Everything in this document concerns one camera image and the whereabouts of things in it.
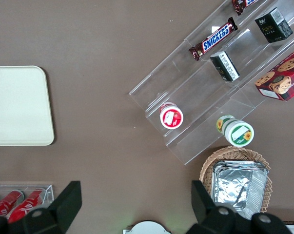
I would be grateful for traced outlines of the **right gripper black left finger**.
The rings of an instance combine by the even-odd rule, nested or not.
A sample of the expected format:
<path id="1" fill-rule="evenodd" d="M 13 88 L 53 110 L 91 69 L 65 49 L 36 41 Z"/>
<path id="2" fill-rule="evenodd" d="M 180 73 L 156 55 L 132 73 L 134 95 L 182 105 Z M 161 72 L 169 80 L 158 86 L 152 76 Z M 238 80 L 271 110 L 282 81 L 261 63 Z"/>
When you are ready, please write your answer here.
<path id="1" fill-rule="evenodd" d="M 64 234 L 81 209 L 81 183 L 71 181 L 48 208 L 38 208 L 9 224 L 0 217 L 0 234 Z"/>

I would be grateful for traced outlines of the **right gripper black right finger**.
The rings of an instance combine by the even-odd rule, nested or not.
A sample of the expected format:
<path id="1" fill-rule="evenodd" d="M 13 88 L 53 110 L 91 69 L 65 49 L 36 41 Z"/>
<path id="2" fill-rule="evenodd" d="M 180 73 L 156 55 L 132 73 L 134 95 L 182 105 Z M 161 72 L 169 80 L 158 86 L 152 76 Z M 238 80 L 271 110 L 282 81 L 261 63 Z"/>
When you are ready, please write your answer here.
<path id="1" fill-rule="evenodd" d="M 188 234 L 288 234 L 290 230 L 275 215 L 256 213 L 251 220 L 228 207 L 214 204 L 204 185 L 192 181 L 192 208 L 197 219 Z"/>

